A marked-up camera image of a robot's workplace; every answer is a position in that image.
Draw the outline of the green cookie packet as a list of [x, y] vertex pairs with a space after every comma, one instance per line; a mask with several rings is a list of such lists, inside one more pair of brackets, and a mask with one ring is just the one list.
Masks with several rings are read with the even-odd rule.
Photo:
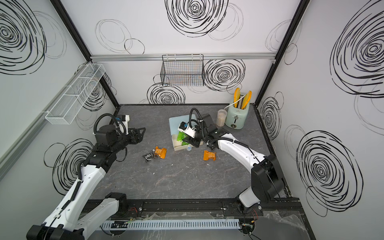
[[187, 135], [183, 132], [179, 132], [177, 135], [177, 142], [183, 142], [183, 140], [187, 137]]

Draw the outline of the light blue drawer box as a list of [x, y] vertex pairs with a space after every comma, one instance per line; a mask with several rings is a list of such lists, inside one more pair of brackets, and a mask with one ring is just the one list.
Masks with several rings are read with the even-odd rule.
[[169, 126], [171, 132], [171, 139], [173, 143], [173, 148], [176, 151], [187, 150], [191, 151], [193, 146], [191, 144], [183, 145], [182, 142], [177, 141], [179, 135], [179, 126], [181, 122], [187, 122], [189, 120], [189, 115], [171, 117], [169, 118]]

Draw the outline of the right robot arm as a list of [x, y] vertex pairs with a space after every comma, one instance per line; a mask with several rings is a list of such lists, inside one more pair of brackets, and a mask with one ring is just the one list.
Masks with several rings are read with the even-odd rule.
[[183, 142], [198, 148], [205, 143], [211, 150], [219, 149], [231, 155], [251, 174], [251, 186], [237, 196], [240, 205], [250, 208], [268, 203], [286, 187], [281, 165], [274, 155], [264, 155], [237, 140], [226, 129], [218, 128], [209, 114], [201, 115], [192, 108], [187, 122], [181, 122], [178, 130], [187, 135]]

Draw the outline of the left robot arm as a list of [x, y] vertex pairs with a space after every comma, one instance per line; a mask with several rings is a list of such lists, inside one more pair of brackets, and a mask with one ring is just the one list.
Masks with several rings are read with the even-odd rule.
[[84, 217], [81, 213], [99, 182], [117, 160], [117, 153], [128, 145], [140, 143], [146, 128], [127, 128], [113, 115], [113, 124], [99, 127], [101, 115], [94, 124], [96, 144], [86, 159], [78, 164], [78, 177], [55, 210], [41, 225], [33, 225], [28, 240], [87, 240], [111, 216], [129, 211], [126, 194], [110, 193]]

